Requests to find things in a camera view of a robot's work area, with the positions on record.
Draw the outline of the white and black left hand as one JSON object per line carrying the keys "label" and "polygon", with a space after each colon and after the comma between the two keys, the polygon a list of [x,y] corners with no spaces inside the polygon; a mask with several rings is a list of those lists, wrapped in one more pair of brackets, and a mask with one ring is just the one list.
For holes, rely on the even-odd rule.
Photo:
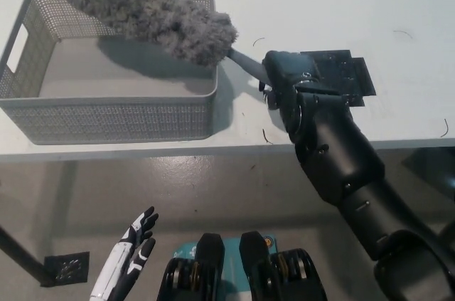
{"label": "white and black left hand", "polygon": [[92,289],[90,300],[125,300],[143,270],[156,240],[152,237],[159,215],[148,208],[114,245]]}

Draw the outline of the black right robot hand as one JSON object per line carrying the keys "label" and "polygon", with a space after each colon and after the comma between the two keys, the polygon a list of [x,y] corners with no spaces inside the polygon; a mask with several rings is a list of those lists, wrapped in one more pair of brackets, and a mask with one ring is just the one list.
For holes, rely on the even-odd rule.
{"label": "black right robot hand", "polygon": [[313,58],[307,54],[269,51],[262,60],[271,89],[263,92],[270,110],[278,110],[283,92],[294,85],[319,84],[319,74]]}

